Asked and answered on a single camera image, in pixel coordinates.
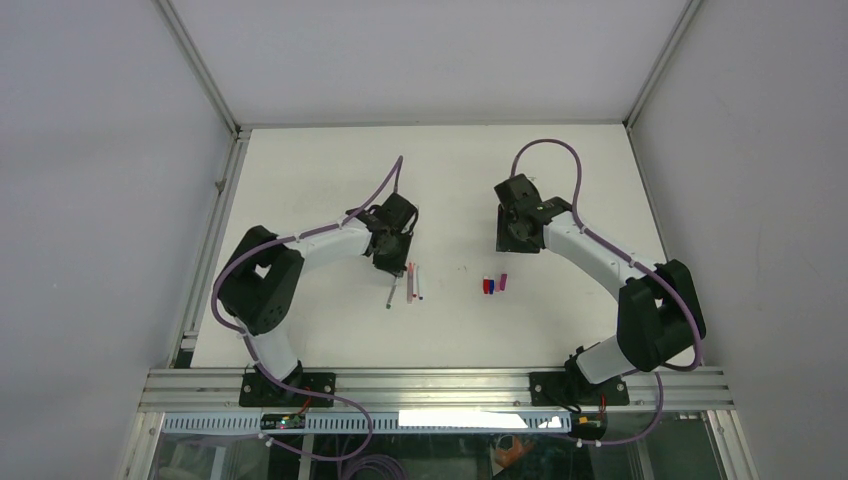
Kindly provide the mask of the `pink pen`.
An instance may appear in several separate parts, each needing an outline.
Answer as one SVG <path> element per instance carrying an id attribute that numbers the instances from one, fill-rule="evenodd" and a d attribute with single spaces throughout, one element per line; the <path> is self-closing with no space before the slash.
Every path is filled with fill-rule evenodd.
<path id="1" fill-rule="evenodd" d="M 407 303 L 412 304 L 416 298 L 416 287 L 415 287 L 415 264 L 410 262 L 407 266 L 406 270 L 406 284 L 407 284 Z"/>

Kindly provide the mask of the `grey pen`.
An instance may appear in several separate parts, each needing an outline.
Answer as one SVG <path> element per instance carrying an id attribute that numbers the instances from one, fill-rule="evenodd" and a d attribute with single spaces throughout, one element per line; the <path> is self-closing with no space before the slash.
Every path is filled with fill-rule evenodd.
<path id="1" fill-rule="evenodd" d="M 390 287 L 390 290 L 389 290 L 389 293 L 387 295 L 387 299 L 386 299 L 386 302 L 385 302 L 385 308 L 387 310 L 392 308 L 393 299 L 394 299 L 394 296 L 395 296 L 397 288 L 398 288 L 399 280 L 400 280 L 399 277 L 394 277 L 393 280 L 392 280 L 391 287 Z"/>

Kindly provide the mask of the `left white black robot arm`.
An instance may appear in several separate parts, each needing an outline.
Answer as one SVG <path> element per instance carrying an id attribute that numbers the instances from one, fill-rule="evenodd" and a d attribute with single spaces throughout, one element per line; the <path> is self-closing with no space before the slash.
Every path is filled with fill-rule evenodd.
<path id="1" fill-rule="evenodd" d="M 398 193 L 381 204 L 346 212 L 341 222 L 281 237 L 262 225 L 241 238 L 213 285 L 211 310 L 245 341 L 263 394 L 277 406 L 301 392 L 302 363 L 283 326 L 301 278 L 355 257 L 400 278 L 407 270 L 419 210 Z"/>

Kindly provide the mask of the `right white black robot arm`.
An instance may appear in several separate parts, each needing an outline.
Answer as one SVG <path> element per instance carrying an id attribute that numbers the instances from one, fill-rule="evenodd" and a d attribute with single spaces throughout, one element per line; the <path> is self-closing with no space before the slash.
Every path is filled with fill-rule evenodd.
<path id="1" fill-rule="evenodd" d="M 668 367 L 686 349 L 699 353 L 706 336 L 691 271 L 627 253 L 583 223 L 572 204 L 541 198 L 523 174 L 494 188 L 498 198 L 496 249 L 504 253 L 557 254 L 600 284 L 617 302 L 616 331 L 579 348 L 564 364 L 566 396 L 588 405 L 604 382 L 633 371 Z"/>

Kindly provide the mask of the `blue tipped white pen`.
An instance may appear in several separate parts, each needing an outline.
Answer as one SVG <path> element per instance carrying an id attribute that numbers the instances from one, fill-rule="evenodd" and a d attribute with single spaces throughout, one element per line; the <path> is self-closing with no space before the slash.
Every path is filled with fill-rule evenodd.
<path id="1" fill-rule="evenodd" d="M 425 298 L 425 287 L 423 286 L 422 280 L 424 279 L 423 274 L 421 273 L 421 266 L 419 265 L 419 300 L 423 300 Z"/>

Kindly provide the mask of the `orange object below table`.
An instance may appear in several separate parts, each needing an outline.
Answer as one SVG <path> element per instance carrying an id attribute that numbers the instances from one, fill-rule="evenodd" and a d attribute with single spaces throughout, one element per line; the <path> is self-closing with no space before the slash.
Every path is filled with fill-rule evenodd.
<path id="1" fill-rule="evenodd" d="M 500 436 L 493 446 L 493 461 L 497 466 L 507 468 L 528 454 L 533 447 L 532 441 L 521 436 Z"/>

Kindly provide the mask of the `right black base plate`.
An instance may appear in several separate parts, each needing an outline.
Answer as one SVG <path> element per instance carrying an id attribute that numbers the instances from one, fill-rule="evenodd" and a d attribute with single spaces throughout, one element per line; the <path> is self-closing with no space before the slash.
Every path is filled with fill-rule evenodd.
<path id="1" fill-rule="evenodd" d="M 528 374 L 528 380 L 533 406 L 600 407 L 630 403 L 628 388 L 620 376 L 591 384 L 578 374 L 535 371 Z"/>

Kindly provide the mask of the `aluminium front rail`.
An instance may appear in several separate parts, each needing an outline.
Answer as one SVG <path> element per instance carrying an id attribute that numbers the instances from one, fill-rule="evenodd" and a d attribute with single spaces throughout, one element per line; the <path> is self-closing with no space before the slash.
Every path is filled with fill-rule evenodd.
<path id="1" fill-rule="evenodd" d="M 153 369 L 142 389 L 141 412 L 224 412 L 239 409 L 248 368 Z M 369 411 L 402 409 L 515 410 L 544 399 L 559 380 L 537 381 L 534 368 L 339 368 L 329 392 Z M 619 381 L 629 402 L 620 412 L 733 410 L 724 372 L 702 367 L 684 373 L 661 369 Z"/>

